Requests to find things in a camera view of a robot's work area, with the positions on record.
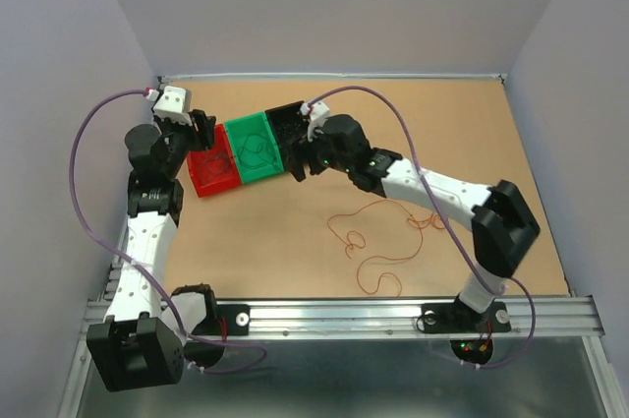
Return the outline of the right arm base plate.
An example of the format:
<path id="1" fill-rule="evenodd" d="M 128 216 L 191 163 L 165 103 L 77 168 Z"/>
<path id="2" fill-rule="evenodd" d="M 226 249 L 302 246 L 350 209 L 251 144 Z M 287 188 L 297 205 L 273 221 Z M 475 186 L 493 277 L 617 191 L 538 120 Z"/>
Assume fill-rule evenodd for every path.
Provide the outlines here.
<path id="1" fill-rule="evenodd" d="M 474 334 L 510 332 L 510 317 L 503 302 L 494 301 L 484 313 L 477 313 L 457 299 L 422 305 L 418 317 L 426 334 Z"/>

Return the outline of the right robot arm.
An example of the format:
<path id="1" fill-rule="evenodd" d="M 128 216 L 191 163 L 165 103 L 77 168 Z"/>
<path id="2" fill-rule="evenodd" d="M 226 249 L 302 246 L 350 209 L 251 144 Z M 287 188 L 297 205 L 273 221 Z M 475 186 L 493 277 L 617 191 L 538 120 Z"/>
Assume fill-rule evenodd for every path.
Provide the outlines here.
<path id="1" fill-rule="evenodd" d="M 303 124 L 280 146 L 286 152 L 285 168 L 297 181 L 333 169 L 364 192 L 432 209 L 444 227 L 457 222 L 471 232 L 474 253 L 464 259 L 472 272 L 451 310 L 460 328 L 474 329 L 486 320 L 506 280 L 540 235 L 514 183 L 474 184 L 419 169 L 398 152 L 372 147 L 362 126 L 347 114 Z"/>

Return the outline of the red plastic bin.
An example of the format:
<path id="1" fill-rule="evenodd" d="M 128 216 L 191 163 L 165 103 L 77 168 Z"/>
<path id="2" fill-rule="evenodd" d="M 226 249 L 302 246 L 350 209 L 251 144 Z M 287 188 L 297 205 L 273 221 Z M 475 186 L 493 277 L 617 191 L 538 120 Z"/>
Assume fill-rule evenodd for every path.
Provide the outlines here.
<path id="1" fill-rule="evenodd" d="M 199 198 L 213 196 L 242 185 L 232 148 L 223 124 L 214 129 L 211 150 L 191 151 L 187 163 L 191 181 Z"/>

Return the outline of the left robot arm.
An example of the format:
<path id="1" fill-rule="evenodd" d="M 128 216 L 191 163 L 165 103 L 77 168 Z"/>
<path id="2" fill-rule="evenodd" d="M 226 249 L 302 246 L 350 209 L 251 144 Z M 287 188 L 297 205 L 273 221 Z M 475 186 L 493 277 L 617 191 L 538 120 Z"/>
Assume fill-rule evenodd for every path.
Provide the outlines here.
<path id="1" fill-rule="evenodd" d="M 184 369 L 187 329 L 162 282 L 177 232 L 184 189 L 177 179 L 188 154 L 211 149 L 215 117 L 201 110 L 182 121 L 153 117 L 125 136 L 132 170 L 127 187 L 127 234 L 118 287 L 86 344 L 110 391 L 174 385 Z"/>

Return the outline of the orange black wire ball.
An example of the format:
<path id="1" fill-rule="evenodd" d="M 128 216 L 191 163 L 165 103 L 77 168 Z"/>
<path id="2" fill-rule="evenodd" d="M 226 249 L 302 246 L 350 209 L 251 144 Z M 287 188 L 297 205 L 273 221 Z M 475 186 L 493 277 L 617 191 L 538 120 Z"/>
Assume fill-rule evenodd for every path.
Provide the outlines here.
<path id="1" fill-rule="evenodd" d="M 402 296 L 406 265 L 421 255 L 427 238 L 445 231 L 436 212 L 390 200 L 335 213 L 326 228 L 355 265 L 358 289 L 370 297 Z"/>

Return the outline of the green plastic bin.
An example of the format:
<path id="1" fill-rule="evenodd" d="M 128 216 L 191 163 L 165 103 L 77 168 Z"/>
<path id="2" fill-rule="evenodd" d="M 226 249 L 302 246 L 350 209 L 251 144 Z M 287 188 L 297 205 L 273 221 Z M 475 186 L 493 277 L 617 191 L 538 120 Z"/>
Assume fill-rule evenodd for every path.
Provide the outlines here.
<path id="1" fill-rule="evenodd" d="M 224 127 L 243 184 L 284 171 L 280 151 L 264 112 L 228 120 Z"/>

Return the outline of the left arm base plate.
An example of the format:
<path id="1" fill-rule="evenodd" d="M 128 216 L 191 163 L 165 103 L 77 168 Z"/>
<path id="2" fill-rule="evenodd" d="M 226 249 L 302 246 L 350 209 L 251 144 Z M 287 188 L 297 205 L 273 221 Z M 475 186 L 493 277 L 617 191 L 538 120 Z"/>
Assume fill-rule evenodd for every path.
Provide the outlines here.
<path id="1" fill-rule="evenodd" d="M 251 308 L 245 303 L 218 304 L 210 333 L 222 338 L 247 336 L 250 330 Z"/>

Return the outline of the black plastic bin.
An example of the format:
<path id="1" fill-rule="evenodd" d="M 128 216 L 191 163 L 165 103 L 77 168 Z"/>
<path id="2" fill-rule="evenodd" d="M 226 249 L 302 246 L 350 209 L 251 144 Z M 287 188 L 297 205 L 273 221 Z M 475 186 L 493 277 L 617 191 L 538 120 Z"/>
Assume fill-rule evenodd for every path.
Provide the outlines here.
<path id="1" fill-rule="evenodd" d="M 285 164 L 288 144 L 296 138 L 305 137 L 307 134 L 308 123 L 300 113 L 302 103 L 304 102 L 297 101 L 265 111 L 265 116 L 280 151 L 285 171 L 287 171 Z"/>

